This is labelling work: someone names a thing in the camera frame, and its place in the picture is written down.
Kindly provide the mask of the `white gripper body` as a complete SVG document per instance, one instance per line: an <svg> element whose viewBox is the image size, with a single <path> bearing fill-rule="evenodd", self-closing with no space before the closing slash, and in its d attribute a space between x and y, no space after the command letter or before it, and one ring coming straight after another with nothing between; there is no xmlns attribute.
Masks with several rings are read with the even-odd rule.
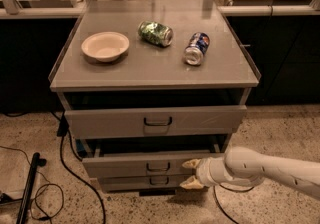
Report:
<svg viewBox="0 0 320 224"><path fill-rule="evenodd" d="M201 159L196 167L196 178L206 186L212 187L230 180L222 157Z"/></svg>

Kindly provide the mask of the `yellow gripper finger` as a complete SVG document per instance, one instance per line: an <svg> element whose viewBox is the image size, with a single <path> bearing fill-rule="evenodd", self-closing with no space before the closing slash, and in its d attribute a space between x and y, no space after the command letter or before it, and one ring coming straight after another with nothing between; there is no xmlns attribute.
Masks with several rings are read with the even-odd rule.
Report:
<svg viewBox="0 0 320 224"><path fill-rule="evenodd" d="M191 189L203 189L204 185L199 182L199 180L196 178L195 175L192 175L191 177L187 178L185 181L183 181L180 186L184 189L191 190Z"/></svg>
<svg viewBox="0 0 320 224"><path fill-rule="evenodd" d="M182 164L182 167L187 169L196 169L199 163L200 163L200 159L191 159L191 160L185 161Z"/></svg>

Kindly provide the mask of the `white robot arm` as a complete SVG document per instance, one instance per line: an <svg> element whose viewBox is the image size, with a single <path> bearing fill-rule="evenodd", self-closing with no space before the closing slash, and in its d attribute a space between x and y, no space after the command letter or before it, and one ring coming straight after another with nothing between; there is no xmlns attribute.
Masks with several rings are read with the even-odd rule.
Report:
<svg viewBox="0 0 320 224"><path fill-rule="evenodd" d="M274 157L245 147L231 147L221 157L191 159L182 164L195 174L183 181L184 189L202 189L222 183L254 187L265 178L320 199L320 163Z"/></svg>

